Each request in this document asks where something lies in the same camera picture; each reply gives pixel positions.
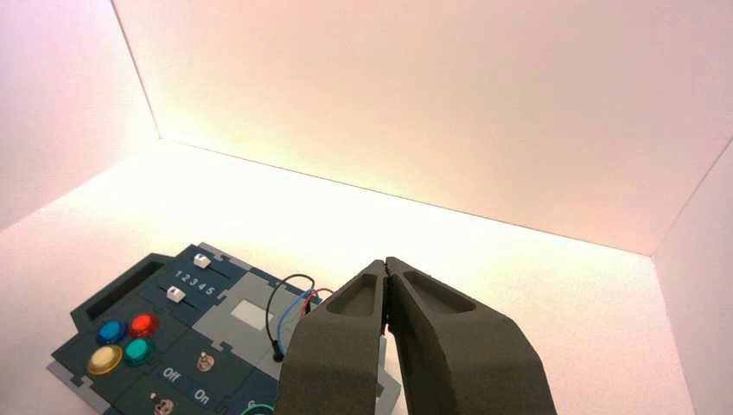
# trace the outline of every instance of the white wall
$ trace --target white wall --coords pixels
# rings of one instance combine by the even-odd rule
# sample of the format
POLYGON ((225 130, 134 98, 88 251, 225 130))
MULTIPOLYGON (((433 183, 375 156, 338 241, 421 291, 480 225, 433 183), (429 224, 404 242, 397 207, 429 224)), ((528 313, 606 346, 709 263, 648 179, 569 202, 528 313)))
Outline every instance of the white wall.
POLYGON ((164 138, 645 254, 733 125, 730 0, 118 8, 164 138))
POLYGON ((697 414, 733 413, 733 145, 654 260, 697 414))
POLYGON ((0 2, 0 229, 155 137, 109 1, 0 2))

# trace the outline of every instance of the cable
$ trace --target cable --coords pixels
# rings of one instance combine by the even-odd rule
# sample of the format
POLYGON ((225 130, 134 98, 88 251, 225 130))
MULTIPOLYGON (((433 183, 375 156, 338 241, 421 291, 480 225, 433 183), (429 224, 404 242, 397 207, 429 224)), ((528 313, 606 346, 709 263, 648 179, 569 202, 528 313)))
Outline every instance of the cable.
POLYGON ((270 332, 270 318, 268 317, 270 316, 270 306, 272 305, 272 298, 274 298, 275 293, 277 292, 277 290, 280 289, 280 287, 283 286, 283 284, 285 284, 288 280, 296 277, 308 279, 310 281, 310 290, 313 290, 316 287, 316 281, 313 278, 305 274, 292 274, 277 283, 275 289, 272 290, 272 293, 270 293, 270 298, 267 299, 267 306, 265 307, 265 331, 267 332, 267 338, 270 339, 270 344, 272 345, 272 359, 274 361, 283 361, 284 355, 280 350, 280 347, 277 345, 277 340, 272 338, 272 333, 270 332))
POLYGON ((303 307, 300 309, 300 318, 305 317, 305 310, 308 308, 308 305, 313 300, 314 297, 318 297, 318 293, 322 291, 328 291, 331 294, 334 292, 332 290, 329 290, 328 288, 319 288, 318 290, 314 290, 310 293, 310 295, 305 299, 305 303, 303 303, 303 307))
POLYGON ((275 411, 275 408, 273 408, 272 406, 265 405, 265 404, 256 404, 256 405, 252 405, 248 407, 247 409, 245 409, 245 411, 242 412, 240 415, 248 415, 250 411, 254 411, 255 409, 269 409, 270 411, 273 411, 273 412, 275 411))
POLYGON ((280 329, 283 327, 283 322, 285 321, 285 317, 287 317, 288 314, 290 314, 290 312, 293 310, 293 307, 297 305, 298 301, 303 300, 306 296, 310 296, 313 293, 314 293, 313 290, 303 291, 303 293, 300 296, 298 296, 298 298, 296 298, 295 301, 293 301, 293 303, 290 306, 288 306, 287 309, 285 309, 285 312, 280 316, 280 319, 277 320, 277 347, 280 349, 280 353, 282 353, 283 356, 285 356, 285 351, 283 350, 283 344, 280 342, 280 329))

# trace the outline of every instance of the white table surface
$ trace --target white table surface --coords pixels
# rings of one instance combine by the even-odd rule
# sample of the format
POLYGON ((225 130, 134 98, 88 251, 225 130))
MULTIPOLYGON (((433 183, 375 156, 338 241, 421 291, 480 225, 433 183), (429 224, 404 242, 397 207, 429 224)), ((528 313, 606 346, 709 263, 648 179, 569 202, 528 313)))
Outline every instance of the white table surface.
POLYGON ((92 414, 45 370, 69 311, 201 241, 332 288, 397 256, 512 317, 559 413, 693 414, 651 259, 168 142, 0 233, 0 413, 92 414))

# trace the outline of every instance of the yellow button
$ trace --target yellow button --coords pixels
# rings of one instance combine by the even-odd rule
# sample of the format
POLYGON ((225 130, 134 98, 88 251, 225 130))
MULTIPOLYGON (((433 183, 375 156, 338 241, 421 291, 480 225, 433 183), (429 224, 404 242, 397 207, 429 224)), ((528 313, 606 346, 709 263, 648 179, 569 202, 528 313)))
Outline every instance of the yellow button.
POLYGON ((86 364, 86 371, 90 374, 108 374, 122 360, 122 348, 116 345, 103 346, 98 348, 89 363, 86 364))

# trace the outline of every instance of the control panel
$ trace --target control panel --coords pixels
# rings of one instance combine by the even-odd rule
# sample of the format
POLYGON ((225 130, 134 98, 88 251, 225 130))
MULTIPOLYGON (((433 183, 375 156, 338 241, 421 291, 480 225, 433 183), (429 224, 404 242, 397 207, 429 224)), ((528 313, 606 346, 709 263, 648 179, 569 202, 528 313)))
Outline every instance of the control panel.
MULTIPOLYGON (((48 370, 104 415, 270 415, 281 363, 266 330, 277 326, 287 354, 306 297, 308 308, 321 303, 312 289, 206 244, 151 254, 72 311, 78 333, 48 370)), ((401 389, 383 367, 384 352, 379 415, 401 389)))

